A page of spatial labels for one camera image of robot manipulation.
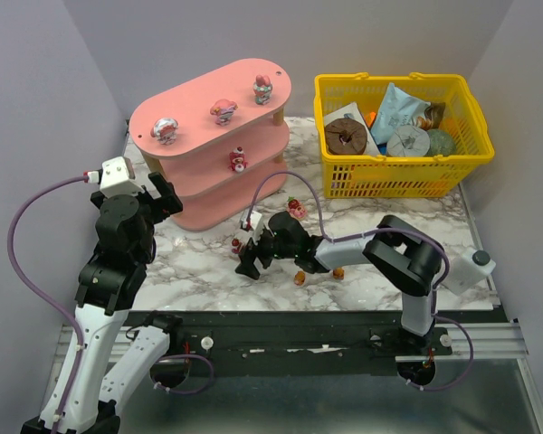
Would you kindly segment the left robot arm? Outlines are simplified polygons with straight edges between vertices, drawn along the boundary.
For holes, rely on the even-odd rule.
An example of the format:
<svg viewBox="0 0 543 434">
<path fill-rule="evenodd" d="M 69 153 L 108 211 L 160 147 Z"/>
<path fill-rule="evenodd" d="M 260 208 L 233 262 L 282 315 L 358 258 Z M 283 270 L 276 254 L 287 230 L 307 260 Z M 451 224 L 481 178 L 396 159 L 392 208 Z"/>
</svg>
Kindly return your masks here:
<svg viewBox="0 0 543 434">
<path fill-rule="evenodd" d="M 182 212 L 173 185 L 154 172 L 153 197 L 138 184 L 124 193 L 91 195 L 99 210 L 98 241 L 82 268 L 73 314 L 58 307 L 73 334 L 58 381 L 40 415 L 23 433 L 116 433 L 125 404 L 150 367 L 176 338 L 180 319 L 152 314 L 133 347 L 110 365 L 120 329 L 154 260 L 156 224 Z"/>
</svg>

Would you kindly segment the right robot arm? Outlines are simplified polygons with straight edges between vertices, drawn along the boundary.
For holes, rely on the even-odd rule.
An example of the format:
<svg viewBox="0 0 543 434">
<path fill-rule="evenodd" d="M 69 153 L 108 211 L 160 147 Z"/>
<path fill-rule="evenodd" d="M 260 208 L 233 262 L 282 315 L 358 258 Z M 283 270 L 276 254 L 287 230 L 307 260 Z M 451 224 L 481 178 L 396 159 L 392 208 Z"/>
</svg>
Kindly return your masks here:
<svg viewBox="0 0 543 434">
<path fill-rule="evenodd" d="M 328 273 L 346 266 L 371 264 L 402 294 L 401 327 L 424 337 L 435 322 L 435 289 L 443 285 L 458 296 L 486 279 L 496 262 L 485 250 L 469 248 L 449 259 L 437 241 L 394 215 L 364 233 L 330 239 L 311 235 L 289 212 L 244 215 L 239 265 L 235 272 L 257 280 L 256 264 L 267 269 L 276 259 L 291 259 L 303 272 Z"/>
</svg>

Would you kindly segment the pink wide-eared toy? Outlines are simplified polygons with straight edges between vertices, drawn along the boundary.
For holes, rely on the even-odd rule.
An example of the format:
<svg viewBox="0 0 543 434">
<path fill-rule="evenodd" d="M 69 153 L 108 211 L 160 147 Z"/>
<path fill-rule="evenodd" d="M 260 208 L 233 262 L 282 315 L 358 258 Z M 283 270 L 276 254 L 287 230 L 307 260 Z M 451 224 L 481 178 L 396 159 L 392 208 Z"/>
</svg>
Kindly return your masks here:
<svg viewBox="0 0 543 434">
<path fill-rule="evenodd" d="M 215 117 L 215 124 L 225 126 L 230 123 L 234 112 L 238 109 L 236 102 L 229 99 L 219 99 L 210 108 L 209 112 Z"/>
</svg>

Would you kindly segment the pink strawberry bear toy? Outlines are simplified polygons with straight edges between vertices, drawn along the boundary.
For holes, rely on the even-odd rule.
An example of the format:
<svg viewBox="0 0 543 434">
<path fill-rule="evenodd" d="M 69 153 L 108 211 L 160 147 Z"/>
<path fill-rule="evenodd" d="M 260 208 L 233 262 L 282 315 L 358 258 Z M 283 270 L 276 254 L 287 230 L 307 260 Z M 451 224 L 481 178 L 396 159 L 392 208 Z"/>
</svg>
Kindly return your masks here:
<svg viewBox="0 0 543 434">
<path fill-rule="evenodd" d="M 238 146 L 229 153 L 229 168 L 236 173 L 241 173 L 246 167 L 247 162 L 245 161 L 245 153 L 243 149 Z"/>
</svg>

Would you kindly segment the pink white hooded toy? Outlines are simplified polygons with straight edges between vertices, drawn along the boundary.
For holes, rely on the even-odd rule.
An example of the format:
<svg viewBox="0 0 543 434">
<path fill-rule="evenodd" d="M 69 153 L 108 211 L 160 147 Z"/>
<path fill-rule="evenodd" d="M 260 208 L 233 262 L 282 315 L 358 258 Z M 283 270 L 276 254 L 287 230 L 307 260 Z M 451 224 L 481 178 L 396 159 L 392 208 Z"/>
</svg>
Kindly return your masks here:
<svg viewBox="0 0 543 434">
<path fill-rule="evenodd" d="M 150 135 L 159 144 L 167 146 L 176 141 L 178 128 L 178 122 L 174 118 L 160 118 L 152 127 Z"/>
</svg>

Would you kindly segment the pink flower-ring bunny toy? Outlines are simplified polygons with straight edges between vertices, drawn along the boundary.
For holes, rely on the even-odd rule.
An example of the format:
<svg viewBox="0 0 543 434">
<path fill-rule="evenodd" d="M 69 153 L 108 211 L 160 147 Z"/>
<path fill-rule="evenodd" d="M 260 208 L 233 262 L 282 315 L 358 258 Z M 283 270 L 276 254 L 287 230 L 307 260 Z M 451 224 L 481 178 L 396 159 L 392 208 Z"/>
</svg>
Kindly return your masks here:
<svg viewBox="0 0 543 434">
<path fill-rule="evenodd" d="M 256 104 L 265 105 L 270 101 L 273 86 L 268 75 L 257 75 L 252 89 Z"/>
</svg>

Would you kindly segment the red white bow toy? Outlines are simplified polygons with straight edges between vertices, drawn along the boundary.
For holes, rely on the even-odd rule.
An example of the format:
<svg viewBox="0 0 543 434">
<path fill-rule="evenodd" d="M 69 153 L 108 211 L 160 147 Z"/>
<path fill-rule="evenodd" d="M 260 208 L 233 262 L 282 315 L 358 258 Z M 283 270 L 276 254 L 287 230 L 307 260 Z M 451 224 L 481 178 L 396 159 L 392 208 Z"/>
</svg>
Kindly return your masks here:
<svg viewBox="0 0 543 434">
<path fill-rule="evenodd" d="M 251 234 L 248 231 L 239 229 L 232 237 L 231 249 L 232 253 L 238 255 L 242 247 L 249 241 Z"/>
</svg>

